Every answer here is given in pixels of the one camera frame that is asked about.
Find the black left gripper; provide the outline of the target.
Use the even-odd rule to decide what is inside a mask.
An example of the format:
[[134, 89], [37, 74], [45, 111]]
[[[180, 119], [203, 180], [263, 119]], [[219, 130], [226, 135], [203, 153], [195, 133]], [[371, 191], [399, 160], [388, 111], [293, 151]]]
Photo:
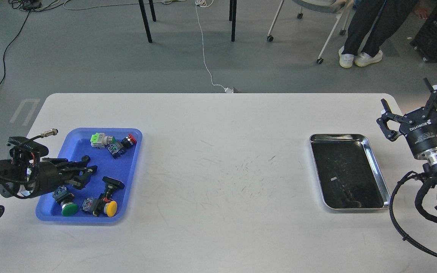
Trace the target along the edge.
[[27, 197], [38, 197], [66, 184], [72, 185], [77, 190], [84, 189], [98, 169], [97, 165], [87, 166], [88, 163], [68, 161], [66, 158], [52, 158], [30, 167], [27, 169], [30, 185], [25, 187]]

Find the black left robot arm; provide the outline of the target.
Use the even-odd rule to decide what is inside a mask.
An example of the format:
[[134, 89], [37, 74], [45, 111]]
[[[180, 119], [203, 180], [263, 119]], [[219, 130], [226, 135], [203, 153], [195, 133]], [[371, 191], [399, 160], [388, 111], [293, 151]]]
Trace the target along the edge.
[[[88, 166], [89, 156], [81, 161], [66, 158], [43, 158], [39, 162], [0, 160], [0, 186], [10, 196], [29, 199], [53, 192], [61, 185], [70, 184], [83, 189], [97, 172], [97, 166]], [[5, 207], [0, 205], [0, 217]]]

